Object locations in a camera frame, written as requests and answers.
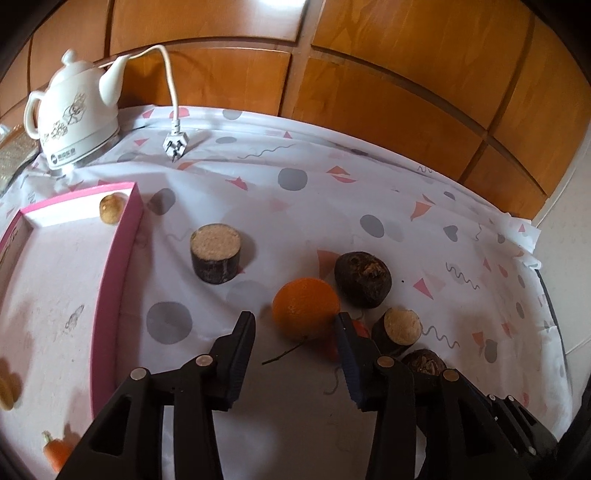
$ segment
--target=metal bolt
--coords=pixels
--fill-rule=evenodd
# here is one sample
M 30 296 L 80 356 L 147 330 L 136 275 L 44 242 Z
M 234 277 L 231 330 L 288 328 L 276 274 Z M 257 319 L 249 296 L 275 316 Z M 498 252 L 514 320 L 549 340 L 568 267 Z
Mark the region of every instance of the metal bolt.
M 146 376 L 148 372 L 146 371 L 145 368 L 135 368 L 131 371 L 130 373 L 130 377 L 132 380 L 142 380 L 142 378 L 144 378 Z
M 394 366 L 394 358 L 388 355 L 382 355 L 378 358 L 378 365 L 384 368 L 391 368 Z
M 200 367 L 209 367 L 213 363 L 213 357 L 211 355 L 199 355 L 195 359 L 195 363 Z
M 460 375 L 451 368 L 443 371 L 443 378 L 445 378 L 448 382 L 457 382 L 460 380 Z

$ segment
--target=kettle handle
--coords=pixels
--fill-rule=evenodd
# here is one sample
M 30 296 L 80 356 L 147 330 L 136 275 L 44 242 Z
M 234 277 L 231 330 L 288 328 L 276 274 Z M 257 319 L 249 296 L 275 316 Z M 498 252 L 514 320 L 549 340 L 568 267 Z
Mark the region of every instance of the kettle handle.
M 39 135 L 39 130 L 35 127 L 35 122 L 33 121 L 33 110 L 35 108 L 35 103 L 43 100 L 43 97 L 45 97 L 45 92 L 40 92 L 39 90 L 32 91 L 29 94 L 29 99 L 25 106 L 25 114 L 22 117 L 25 131 L 33 140 L 39 140 L 41 137 Z

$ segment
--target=wood paneling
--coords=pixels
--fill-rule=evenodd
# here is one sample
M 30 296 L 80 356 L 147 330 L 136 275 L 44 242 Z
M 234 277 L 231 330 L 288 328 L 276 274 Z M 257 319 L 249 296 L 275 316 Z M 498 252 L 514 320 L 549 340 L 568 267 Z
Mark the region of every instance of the wood paneling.
M 6 112 L 0 118 L 0 124 L 4 124 L 7 127 L 14 128 L 17 125 L 22 124 L 22 116 L 25 114 L 25 105 L 27 104 L 26 100 L 19 102 L 15 106 L 13 106 L 8 112 Z
M 504 212 L 532 219 L 546 195 L 513 161 L 490 145 L 482 154 L 464 185 Z
M 31 46 L 31 89 L 51 80 L 68 48 L 83 60 L 104 57 L 108 6 L 109 0 L 67 0 L 39 27 Z
M 188 44 L 170 47 L 168 51 L 179 104 L 277 115 L 290 54 Z M 149 103 L 171 104 L 158 52 L 128 63 L 119 106 Z
M 28 62 L 30 45 L 31 41 L 28 40 L 0 82 L 0 116 L 8 112 L 29 94 Z
M 409 78 L 487 128 L 529 15 L 519 0 L 327 0 L 313 44 Z
M 111 54 L 205 37 L 295 40 L 306 0 L 115 0 Z
M 551 194 L 591 116 L 591 88 L 560 39 L 536 19 L 530 52 L 492 132 Z
M 367 67 L 310 59 L 293 118 L 393 150 L 457 180 L 480 138 Z

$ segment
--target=floor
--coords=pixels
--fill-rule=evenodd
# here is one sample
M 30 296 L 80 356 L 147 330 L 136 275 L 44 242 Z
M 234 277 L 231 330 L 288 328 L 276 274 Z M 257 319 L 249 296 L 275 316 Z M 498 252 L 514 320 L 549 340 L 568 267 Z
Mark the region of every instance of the floor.
M 591 148 L 540 223 L 535 256 L 554 305 L 575 411 L 591 372 Z

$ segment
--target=teapot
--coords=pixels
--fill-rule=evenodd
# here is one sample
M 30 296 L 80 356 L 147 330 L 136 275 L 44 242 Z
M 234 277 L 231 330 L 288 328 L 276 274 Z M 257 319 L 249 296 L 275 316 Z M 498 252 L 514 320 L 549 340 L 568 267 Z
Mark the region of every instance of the teapot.
M 65 165 L 83 158 L 94 160 L 90 154 L 117 142 L 117 101 L 129 57 L 120 56 L 105 72 L 89 61 L 78 60 L 76 52 L 68 50 L 61 58 L 64 66 L 51 78 L 47 90 L 29 94 L 24 127 L 29 137 L 40 140 L 52 174 L 62 174 Z

